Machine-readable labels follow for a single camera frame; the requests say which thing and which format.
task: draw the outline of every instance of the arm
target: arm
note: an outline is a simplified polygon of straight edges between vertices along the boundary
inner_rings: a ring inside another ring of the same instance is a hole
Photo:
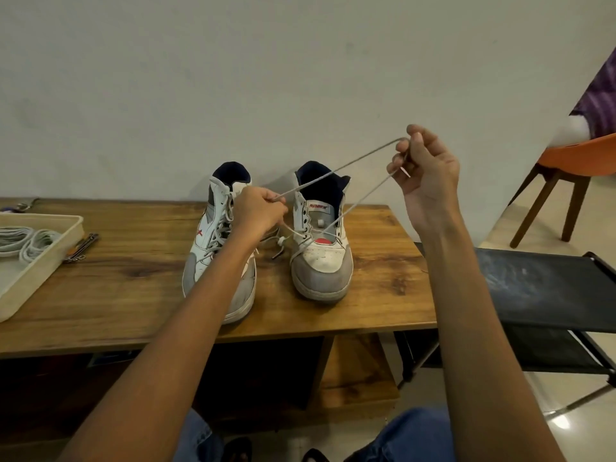
[[[388,171],[426,249],[457,459],[565,459],[497,317],[458,208],[459,165],[438,137],[409,126]]]
[[[60,461],[167,461],[196,393],[220,324],[263,233],[287,208],[245,188],[234,229],[173,316],[115,382],[67,444]]]

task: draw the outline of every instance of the blue jeans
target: blue jeans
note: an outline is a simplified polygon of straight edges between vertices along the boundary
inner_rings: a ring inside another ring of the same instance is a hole
[[[223,450],[222,439],[190,409],[173,462],[220,462]],[[447,410],[407,410],[346,462],[455,462]]]

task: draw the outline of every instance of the wooden chair leg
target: wooden chair leg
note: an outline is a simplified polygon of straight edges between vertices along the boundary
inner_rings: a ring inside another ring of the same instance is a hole
[[[511,199],[511,201],[509,201],[509,204],[507,204],[507,206],[511,206],[511,203],[516,200],[516,198],[520,195],[520,193],[522,193],[526,189],[528,185],[530,185],[530,182],[534,180],[538,174],[539,174],[539,167],[537,166],[537,164],[535,164],[535,166],[530,170],[526,178],[524,178],[522,185],[520,185],[516,193],[513,195],[513,198]]]
[[[574,193],[571,195],[565,226],[562,229],[562,237],[560,238],[563,241],[571,240],[571,234],[574,232],[575,222],[577,221],[577,216],[580,214],[581,204],[584,202],[584,196],[586,196],[586,190],[589,184],[590,177],[580,177],[580,179],[574,183]]]
[[[518,245],[520,244],[520,241],[523,239],[528,228],[533,223],[533,220],[535,220],[535,217],[537,217],[537,214],[539,213],[539,210],[542,208],[543,203],[548,199],[548,196],[550,195],[550,193],[556,186],[556,183],[558,183],[558,180],[560,180],[561,175],[562,175],[562,172],[558,169],[555,169],[554,172],[551,174],[551,176],[546,178],[545,185],[543,185],[543,188],[541,192],[539,193],[539,196],[537,196],[537,199],[535,200],[535,202],[533,202],[533,205],[528,211],[528,214],[526,214],[526,217],[524,217],[524,220],[522,221],[520,228],[518,229],[511,243],[509,244],[510,247],[512,248],[518,247]]]

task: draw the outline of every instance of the white tray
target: white tray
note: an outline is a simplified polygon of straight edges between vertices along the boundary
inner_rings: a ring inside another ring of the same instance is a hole
[[[83,238],[83,217],[49,214],[11,214],[0,212],[0,227],[47,228],[62,234],[33,262],[24,264],[18,257],[0,257],[0,322],[17,313],[30,295],[53,274]]]

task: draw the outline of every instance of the white wall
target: white wall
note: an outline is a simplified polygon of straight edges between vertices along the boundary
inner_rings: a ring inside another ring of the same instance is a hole
[[[223,161],[263,184],[418,122],[459,156],[480,241],[614,19],[616,0],[0,0],[0,194],[205,199]],[[391,155],[349,168],[351,201]],[[388,183],[370,202],[404,221]]]

